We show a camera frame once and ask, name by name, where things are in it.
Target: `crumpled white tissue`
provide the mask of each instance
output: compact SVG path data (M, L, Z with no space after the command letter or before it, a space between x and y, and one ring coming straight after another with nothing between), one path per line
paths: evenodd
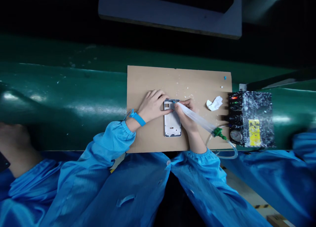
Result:
M208 107L208 109L209 109L210 111L218 110L219 107L223 104L223 103L222 103L222 100L223 100L222 97L217 96L217 97L215 98L215 100L213 101L213 103L212 103L211 101L207 100L207 101L206 101L206 106Z

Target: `cardboard box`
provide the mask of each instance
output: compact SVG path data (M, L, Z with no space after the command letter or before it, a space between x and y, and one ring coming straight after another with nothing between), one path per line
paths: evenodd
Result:
M127 112L131 109L137 110L146 93L154 89L163 90L170 99L191 98L195 101L200 116L216 126L227 124L223 121L223 116L228 114L227 94L232 91L230 72L128 66ZM210 111L206 107L206 101L213 101L219 95L223 98L223 104L218 110ZM198 127L202 139L206 142L210 134L202 127ZM224 127L223 135L228 137L228 132L228 127ZM219 150L230 149L231 146L216 137L211 139L208 148ZM162 116L137 130L135 142L128 153L185 150L189 150L185 129L182 128L181 137L165 137Z
M286 218L284 218L282 215L268 215L267 221L273 226L273 227L295 227L291 222L289 222Z

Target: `elastic cuff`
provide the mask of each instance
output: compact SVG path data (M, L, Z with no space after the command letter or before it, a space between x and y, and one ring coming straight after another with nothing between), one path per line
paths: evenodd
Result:
M191 156L192 158L204 158L204 157L211 156L212 155L211 153L212 152L209 149L207 149L207 151L205 153L203 153L203 154L194 153L193 151L190 150L189 151L189 156Z
M18 182L18 180L23 179L25 176L28 176L29 173L32 172L37 172L38 170L40 170L43 166L45 166L45 164L47 163L47 161L50 161L50 159L44 159L41 162L39 162L37 165L35 165L33 168L31 168L30 170L26 171L24 174L22 174L21 176L17 177L14 182Z
M124 128L124 131L128 134L128 135L136 135L136 132L131 132L131 130L128 128L128 126L126 125L125 121L122 121L122 126Z

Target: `yellow black hazard tape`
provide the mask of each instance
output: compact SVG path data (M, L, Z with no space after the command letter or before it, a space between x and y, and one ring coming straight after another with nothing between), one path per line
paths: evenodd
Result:
M270 206L269 204L265 204L265 205L255 205L253 206L255 209L260 209L260 208L272 208L272 206Z

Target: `glue syringe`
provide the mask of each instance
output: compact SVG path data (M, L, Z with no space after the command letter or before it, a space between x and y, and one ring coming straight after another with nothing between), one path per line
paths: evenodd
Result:
M177 102L177 105L181 107L182 111L185 115L187 115L190 119L195 121L197 124L199 124L201 127L203 127L206 131L208 131L210 134L212 134L214 137L219 136L224 140L227 140L227 138L222 135L222 129L214 126L213 124L206 121L204 118L202 118L197 113L193 112L188 107L184 106L182 103Z

